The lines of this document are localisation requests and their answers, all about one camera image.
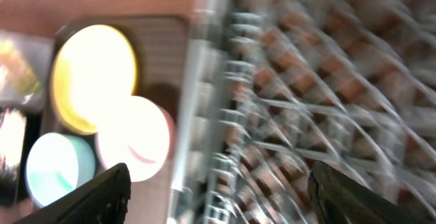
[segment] drying rack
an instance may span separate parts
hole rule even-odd
[[[422,126],[434,121],[419,124],[410,114],[394,112],[358,72],[353,74],[383,112],[344,105],[330,91],[335,106],[295,98],[262,47],[260,35],[275,21],[267,17],[271,9],[265,0],[255,0],[255,7],[240,1],[198,0],[196,6],[168,222],[317,223],[306,190],[314,161],[329,163],[395,204],[407,192],[435,220],[434,173],[404,164],[410,138],[436,159],[428,142],[435,135]],[[353,70],[345,56],[343,62]],[[272,77],[261,89],[256,84],[260,69]],[[371,159],[352,152],[356,134],[373,148]],[[315,139],[326,148],[308,146]]]

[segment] wire rack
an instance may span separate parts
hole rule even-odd
[[[317,223],[314,161],[436,220],[436,10],[361,1],[236,0],[196,222]]]

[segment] yellow bowl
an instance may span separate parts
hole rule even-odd
[[[97,132],[102,112],[130,96],[136,83],[136,57],[129,40],[106,25],[86,27],[57,53],[50,100],[64,126],[75,133]]]

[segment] table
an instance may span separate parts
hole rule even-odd
[[[176,14],[189,18],[193,0],[0,0],[0,29],[53,37],[83,16]]]

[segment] light blue bowl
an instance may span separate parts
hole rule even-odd
[[[94,154],[85,140],[47,133],[29,153],[26,184],[33,200],[42,208],[91,180],[94,173]]]

